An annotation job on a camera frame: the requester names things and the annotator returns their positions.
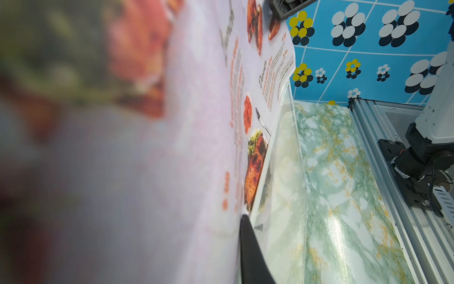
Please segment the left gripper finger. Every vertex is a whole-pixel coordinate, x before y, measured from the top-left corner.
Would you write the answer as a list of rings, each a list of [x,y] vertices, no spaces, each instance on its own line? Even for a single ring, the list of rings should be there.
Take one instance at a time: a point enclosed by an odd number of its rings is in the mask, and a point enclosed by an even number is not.
[[[240,222],[240,265],[242,284],[275,284],[246,214]]]

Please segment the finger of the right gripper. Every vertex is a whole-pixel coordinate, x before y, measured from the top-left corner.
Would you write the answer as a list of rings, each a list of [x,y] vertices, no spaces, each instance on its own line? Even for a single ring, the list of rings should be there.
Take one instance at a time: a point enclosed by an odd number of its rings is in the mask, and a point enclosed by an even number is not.
[[[284,21],[315,2],[317,0],[270,0],[268,4],[273,16],[279,21]]]

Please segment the white narrow rack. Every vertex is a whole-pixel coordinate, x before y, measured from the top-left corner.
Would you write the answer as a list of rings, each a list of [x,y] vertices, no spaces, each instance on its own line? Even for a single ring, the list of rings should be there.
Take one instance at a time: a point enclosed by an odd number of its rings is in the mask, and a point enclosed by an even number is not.
[[[250,215],[266,265],[278,284],[305,281],[307,188],[292,90],[282,92]]]

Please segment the restaurant menu sheet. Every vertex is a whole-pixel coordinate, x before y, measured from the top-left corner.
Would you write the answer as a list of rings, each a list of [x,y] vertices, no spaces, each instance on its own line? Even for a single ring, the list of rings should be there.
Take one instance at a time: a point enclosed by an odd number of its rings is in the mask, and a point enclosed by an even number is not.
[[[1,2],[1,282],[233,284],[276,1]]]

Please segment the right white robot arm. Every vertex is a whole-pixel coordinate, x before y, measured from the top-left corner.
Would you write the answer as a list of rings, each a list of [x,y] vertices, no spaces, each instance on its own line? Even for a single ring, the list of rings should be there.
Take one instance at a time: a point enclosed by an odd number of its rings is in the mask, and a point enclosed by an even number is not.
[[[420,107],[432,147],[454,141],[452,1],[267,1],[296,54],[298,105],[355,101]]]

